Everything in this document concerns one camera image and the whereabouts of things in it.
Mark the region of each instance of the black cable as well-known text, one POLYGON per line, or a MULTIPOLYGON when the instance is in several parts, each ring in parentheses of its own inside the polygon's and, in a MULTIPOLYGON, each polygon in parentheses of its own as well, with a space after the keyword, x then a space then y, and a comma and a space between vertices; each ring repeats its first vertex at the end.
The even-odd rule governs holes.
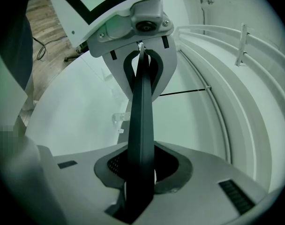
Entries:
POLYGON ((37 41, 39 44, 42 45, 41 49, 38 51, 38 54, 37 54, 37 56, 36 56, 36 59, 37 59, 37 60, 41 60, 41 59, 43 58, 43 56, 44 56, 45 53, 47 52, 46 46, 47 46, 49 43, 51 43, 51 42, 56 42, 56 41, 61 40, 61 39, 63 39, 63 38, 67 38, 67 36, 65 35, 65 36, 63 36, 63 37, 60 37, 60 38, 51 40, 51 41, 47 42, 46 44, 43 44, 41 41, 39 41, 39 40, 37 40, 35 37, 33 37, 34 41, 37 41))

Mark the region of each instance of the electrical cord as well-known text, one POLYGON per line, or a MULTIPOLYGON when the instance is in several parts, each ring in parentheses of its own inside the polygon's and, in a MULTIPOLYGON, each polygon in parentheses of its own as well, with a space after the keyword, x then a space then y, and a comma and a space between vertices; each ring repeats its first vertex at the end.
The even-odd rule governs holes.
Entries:
POLYGON ((37 59, 37 60, 41 60, 41 59, 43 58, 43 56, 45 55, 45 53, 48 53, 46 46, 47 46, 49 43, 56 42, 56 41, 61 40, 61 39, 63 39, 63 38, 67 38, 67 36, 65 35, 65 36, 63 36, 63 37, 59 37, 59 38, 57 38, 57 39, 51 40, 51 41, 47 42, 46 44, 43 44, 41 41, 39 41, 38 39, 36 39, 35 37, 33 37, 33 40, 34 40, 34 41, 36 41, 36 42, 38 42, 39 44, 42 45, 41 49, 39 50, 39 52, 38 52, 38 54, 37 54, 37 56, 36 56, 36 59, 37 59))

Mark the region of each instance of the screw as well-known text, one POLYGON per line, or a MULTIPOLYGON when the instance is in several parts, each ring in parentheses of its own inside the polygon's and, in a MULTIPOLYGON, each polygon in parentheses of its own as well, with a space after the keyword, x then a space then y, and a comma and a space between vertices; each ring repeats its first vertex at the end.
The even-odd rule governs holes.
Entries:
POLYGON ((167 27, 169 25, 169 21, 168 20, 164 20, 162 25, 164 25, 165 27, 167 27))

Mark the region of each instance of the wooden floor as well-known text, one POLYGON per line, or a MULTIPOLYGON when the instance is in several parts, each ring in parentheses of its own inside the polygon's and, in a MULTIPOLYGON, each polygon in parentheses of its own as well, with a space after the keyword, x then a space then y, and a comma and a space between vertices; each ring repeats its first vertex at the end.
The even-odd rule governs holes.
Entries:
MULTIPOLYGON (((66 35, 50 0, 30 0, 26 16, 33 37, 44 44, 66 35)), ((34 100, 39 100, 56 76, 73 61, 64 62, 64 58, 77 55, 68 38, 48 44, 46 46, 48 53, 43 57, 43 61, 37 60, 41 47, 41 44, 33 41, 34 100)))

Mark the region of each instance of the white bracket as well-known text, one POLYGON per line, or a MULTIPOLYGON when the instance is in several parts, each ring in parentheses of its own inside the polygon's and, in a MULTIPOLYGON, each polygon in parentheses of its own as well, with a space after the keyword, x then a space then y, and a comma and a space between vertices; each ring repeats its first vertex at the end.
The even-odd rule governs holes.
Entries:
POLYGON ((236 57, 235 65, 240 66, 240 62, 245 50, 245 45, 246 45, 246 38, 247 38, 247 25, 242 23, 241 24, 241 33, 240 33, 240 43, 238 45, 238 54, 236 57))

